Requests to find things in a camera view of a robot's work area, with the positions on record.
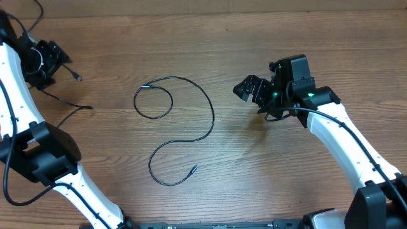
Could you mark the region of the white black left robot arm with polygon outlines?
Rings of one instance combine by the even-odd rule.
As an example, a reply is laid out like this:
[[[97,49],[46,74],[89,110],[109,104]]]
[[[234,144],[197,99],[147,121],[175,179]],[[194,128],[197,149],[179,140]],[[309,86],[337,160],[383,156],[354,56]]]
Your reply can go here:
[[[65,196],[90,222],[91,228],[135,228],[131,218],[95,185],[81,163],[74,139],[59,126],[48,123],[37,109],[31,88],[43,91],[55,82],[55,72],[70,61],[54,41],[35,41],[24,29],[17,36],[1,12],[1,161],[5,164],[3,193],[14,170],[45,190],[22,202],[29,205],[51,190]]]

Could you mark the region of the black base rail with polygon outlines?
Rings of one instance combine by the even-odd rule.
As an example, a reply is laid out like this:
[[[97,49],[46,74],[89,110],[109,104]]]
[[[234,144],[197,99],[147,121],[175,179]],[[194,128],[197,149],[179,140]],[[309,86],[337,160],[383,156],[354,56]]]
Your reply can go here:
[[[125,229],[311,229],[302,219],[275,219],[272,222],[246,223],[134,223],[127,221],[116,228]]]

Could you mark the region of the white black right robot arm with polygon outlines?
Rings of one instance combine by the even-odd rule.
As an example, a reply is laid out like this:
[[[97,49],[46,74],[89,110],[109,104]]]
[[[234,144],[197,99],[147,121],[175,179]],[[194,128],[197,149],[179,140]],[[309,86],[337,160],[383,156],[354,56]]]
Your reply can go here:
[[[354,194],[345,212],[321,209],[301,219],[276,219],[272,228],[406,228],[406,176],[370,145],[332,89],[316,87],[307,57],[271,62],[269,70],[270,80],[249,75],[233,93],[273,121],[299,119],[328,149]]]

